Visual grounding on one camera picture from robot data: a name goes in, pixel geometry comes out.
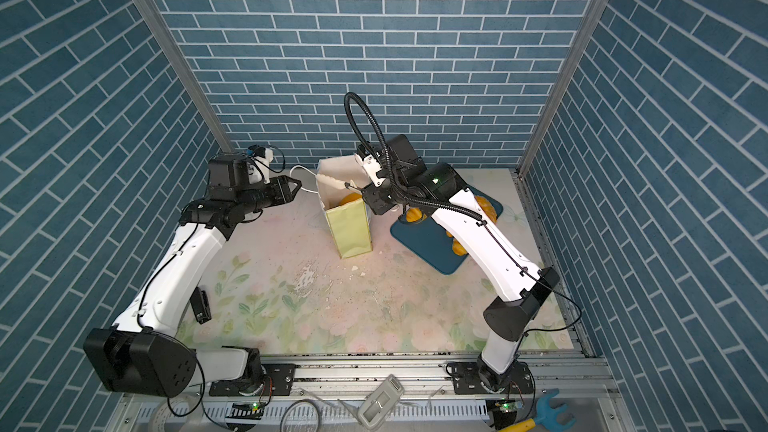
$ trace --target table surface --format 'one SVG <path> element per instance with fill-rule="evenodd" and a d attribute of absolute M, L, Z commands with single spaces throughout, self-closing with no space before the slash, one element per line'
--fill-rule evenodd
<path fill-rule="evenodd" d="M 497 226 L 541 265 L 509 170 L 458 171 L 504 205 Z M 308 175 L 297 171 L 303 181 Z M 496 296 L 490 281 L 472 258 L 454 274 L 437 272 L 389 234 L 398 214 L 372 218 L 372 252 L 340 259 L 315 194 L 301 191 L 291 204 L 266 209 L 237 226 L 200 281 L 213 320 L 198 325 L 188 310 L 178 338 L 262 354 L 481 350 L 489 330 L 482 312 Z M 531 327 L 563 325 L 551 294 Z M 522 344 L 570 348 L 567 331 L 531 332 Z"/>

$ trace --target blue tray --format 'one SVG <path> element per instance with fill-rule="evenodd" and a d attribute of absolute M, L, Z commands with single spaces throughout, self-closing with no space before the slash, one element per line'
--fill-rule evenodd
<path fill-rule="evenodd" d="M 496 216 L 500 216 L 504 212 L 504 206 L 493 197 L 480 192 L 472 186 L 469 189 L 476 196 L 487 198 L 496 210 Z M 456 255 L 453 253 L 453 238 L 447 236 L 446 230 L 439 226 L 432 218 L 413 225 L 406 225 L 400 221 L 395 221 L 389 228 L 389 232 L 398 242 L 423 258 L 427 264 L 436 268 L 441 274 L 450 275 L 456 272 L 458 266 L 467 257 L 467 255 Z"/>

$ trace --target robotic arm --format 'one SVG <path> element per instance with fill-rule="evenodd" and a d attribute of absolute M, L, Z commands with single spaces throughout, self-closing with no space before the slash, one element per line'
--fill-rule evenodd
<path fill-rule="evenodd" d="M 237 379 L 245 392 L 261 387 L 258 350 L 194 353 L 174 338 L 188 302 L 198 322 L 210 320 L 206 294 L 197 284 L 237 224 L 293 201 L 301 187 L 288 176 L 270 179 L 271 150 L 250 151 L 209 160 L 206 196 L 184 208 L 174 240 L 147 283 L 109 329 L 87 336 L 83 350 L 108 390 L 174 397 L 190 385 Z"/>
<path fill-rule="evenodd" d="M 366 114 L 379 144 L 372 145 L 360 133 L 351 100 Z M 456 170 L 445 163 L 427 168 L 404 135 L 385 141 L 368 105 L 357 94 L 344 96 L 344 108 L 360 140 L 356 160 L 372 181 L 362 190 L 362 198 L 373 213 L 381 215 L 398 204 L 419 207 L 456 237 L 493 284 L 498 296 L 483 313 L 491 333 L 478 369 L 487 389 L 503 390 L 513 370 L 520 370 L 513 362 L 526 327 L 559 282 L 559 275 L 552 268 L 540 269 L 506 239 Z"/>

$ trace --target blue brick wall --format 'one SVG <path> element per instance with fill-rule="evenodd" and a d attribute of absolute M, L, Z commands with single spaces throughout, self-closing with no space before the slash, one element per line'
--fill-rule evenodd
<path fill-rule="evenodd" d="M 102 430 L 119 396 L 84 336 L 135 296 L 213 139 L 130 0 L 0 0 L 0 136 L 0 430 Z"/>
<path fill-rule="evenodd" d="M 156 0 L 239 147 L 348 154 L 344 92 L 428 162 L 518 162 L 589 0 Z"/>
<path fill-rule="evenodd" d="M 639 430 L 768 430 L 768 0 L 610 0 L 528 178 Z"/>

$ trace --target yellow handle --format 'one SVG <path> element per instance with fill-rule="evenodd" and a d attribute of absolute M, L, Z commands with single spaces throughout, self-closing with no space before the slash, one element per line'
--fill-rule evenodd
<path fill-rule="evenodd" d="M 500 432 L 525 432 L 526 430 L 530 430 L 534 427 L 536 427 L 536 423 L 533 422 L 533 419 L 528 419 L 528 420 L 524 420 L 520 424 L 504 427 L 503 429 L 500 430 Z"/>

